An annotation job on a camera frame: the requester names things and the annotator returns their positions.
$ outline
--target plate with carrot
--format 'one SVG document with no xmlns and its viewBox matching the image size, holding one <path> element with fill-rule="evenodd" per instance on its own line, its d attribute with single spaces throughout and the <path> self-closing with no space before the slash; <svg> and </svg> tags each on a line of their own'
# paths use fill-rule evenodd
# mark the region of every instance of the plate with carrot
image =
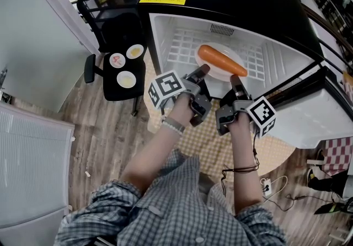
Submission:
<svg viewBox="0 0 353 246">
<path fill-rule="evenodd" d="M 243 60 L 229 47 L 215 42 L 203 43 L 195 49 L 195 60 L 199 66 L 209 65 L 208 74 L 213 78 L 230 82 L 230 77 L 236 74 L 246 87 L 248 71 Z"/>
</svg>

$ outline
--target white plate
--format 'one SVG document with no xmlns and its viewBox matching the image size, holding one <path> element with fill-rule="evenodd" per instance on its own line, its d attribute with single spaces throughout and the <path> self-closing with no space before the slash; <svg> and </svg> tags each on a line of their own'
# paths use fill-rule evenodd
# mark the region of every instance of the white plate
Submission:
<svg viewBox="0 0 353 246">
<path fill-rule="evenodd" d="M 199 51 L 199 48 L 201 47 L 201 45 L 211 46 L 212 48 L 216 49 L 217 51 L 219 51 L 222 54 L 226 55 L 227 57 L 231 58 L 234 62 L 238 63 L 243 68 L 245 68 L 243 60 L 232 49 L 230 49 L 230 48 L 228 48 L 228 47 L 226 47 L 226 46 L 224 46 L 222 44 L 215 43 L 215 42 L 202 43 L 198 47 L 196 47 L 196 49 L 195 49 L 195 60 L 196 60 L 196 63 L 199 66 L 202 66 L 204 64 L 207 64 L 207 65 L 210 66 L 211 69 L 208 72 L 208 74 L 211 77 L 213 77 L 215 79 L 218 79 L 218 80 L 221 80 L 221 81 L 230 82 L 231 81 L 231 76 L 233 74 L 230 73 L 230 72 L 224 71 L 224 70 L 212 65 L 211 63 L 208 63 L 208 62 L 204 61 L 203 59 L 201 59 L 199 54 L 198 54 L 198 51 Z M 239 78 L 242 81 L 244 87 L 246 88 L 247 87 L 247 77 L 239 76 Z"/>
<path fill-rule="evenodd" d="M 109 62 L 112 67 L 121 68 L 125 65 L 126 59 L 121 53 L 114 53 L 110 56 Z"/>
<path fill-rule="evenodd" d="M 142 55 L 142 53 L 143 53 L 143 46 L 141 44 L 135 44 L 135 45 L 132 45 L 129 49 L 127 49 L 126 57 L 130 59 L 138 58 Z"/>
<path fill-rule="evenodd" d="M 117 83 L 124 88 L 132 88 L 136 84 L 136 77 L 132 72 L 122 71 L 116 76 Z"/>
</svg>

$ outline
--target wooden floor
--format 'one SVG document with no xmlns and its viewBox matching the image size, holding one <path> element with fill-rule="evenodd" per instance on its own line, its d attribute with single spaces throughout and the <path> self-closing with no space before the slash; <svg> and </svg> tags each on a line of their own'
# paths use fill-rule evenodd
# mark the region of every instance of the wooden floor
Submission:
<svg viewBox="0 0 353 246">
<path fill-rule="evenodd" d="M 20 100 L 14 103 L 15 106 L 37 114 L 75 124 L 76 140 L 72 146 L 69 172 L 69 203 L 74 210 L 84 207 L 90 193 L 100 184 L 118 179 L 131 156 L 152 137 L 147 131 L 148 112 L 145 105 L 141 103 L 140 112 L 132 117 L 132 100 L 106 101 L 102 86 L 101 78 L 89 85 L 81 78 L 58 114 Z M 282 208 L 292 204 L 285 198 L 287 194 L 293 197 L 312 195 L 331 200 L 331 193 L 306 187 L 307 158 L 314 158 L 314 152 L 297 149 L 282 166 L 263 176 L 272 181 L 282 175 L 288 176 L 285 189 L 272 198 Z M 272 189 L 277 192 L 283 184 L 284 181 L 278 180 Z M 328 234 L 336 227 L 345 228 L 350 218 L 343 213 L 314 215 L 314 211 L 323 204 L 322 201 L 307 198 L 296 201 L 294 207 L 287 212 L 282 212 L 271 202 L 265 203 L 265 206 L 273 212 L 274 220 L 285 230 L 288 245 L 321 246 L 328 245 Z M 330 245 L 340 243 L 334 240 Z"/>
</svg>

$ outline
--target yellow gingham tablecloth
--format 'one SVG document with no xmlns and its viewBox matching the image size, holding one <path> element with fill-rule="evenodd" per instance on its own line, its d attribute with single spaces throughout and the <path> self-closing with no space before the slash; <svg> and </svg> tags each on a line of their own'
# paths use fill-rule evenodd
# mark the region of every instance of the yellow gingham tablecloth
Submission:
<svg viewBox="0 0 353 246">
<path fill-rule="evenodd" d="M 152 79 L 156 77 L 149 51 L 146 52 L 144 60 L 146 63 L 146 77 L 143 100 L 149 113 L 148 130 L 155 133 L 161 126 L 162 116 L 161 111 L 154 108 L 147 93 Z M 219 136 L 216 129 L 215 111 L 219 106 L 219 101 L 213 99 L 212 109 L 206 120 L 197 127 L 187 127 L 183 137 L 176 145 L 185 155 L 199 155 L 201 172 L 217 178 L 222 177 L 222 169 L 233 167 L 230 134 Z M 259 175 L 266 174 L 280 166 L 295 150 L 294 146 L 290 146 L 272 136 L 256 139 L 255 148 L 260 162 Z M 232 173 L 228 173 L 227 180 L 232 181 L 232 176 Z"/>
</svg>

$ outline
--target plaid shirt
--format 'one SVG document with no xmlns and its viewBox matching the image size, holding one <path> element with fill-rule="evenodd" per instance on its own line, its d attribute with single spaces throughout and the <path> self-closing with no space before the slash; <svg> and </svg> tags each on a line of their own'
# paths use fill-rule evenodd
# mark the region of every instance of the plaid shirt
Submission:
<svg viewBox="0 0 353 246">
<path fill-rule="evenodd" d="M 236 217 L 217 184 L 207 203 L 199 196 L 199 159 L 173 151 L 144 196 L 129 183 L 112 181 L 90 204 L 66 216 L 55 245 L 87 245 L 113 237 L 117 245 L 285 245 L 285 237 L 261 205 Z"/>
</svg>

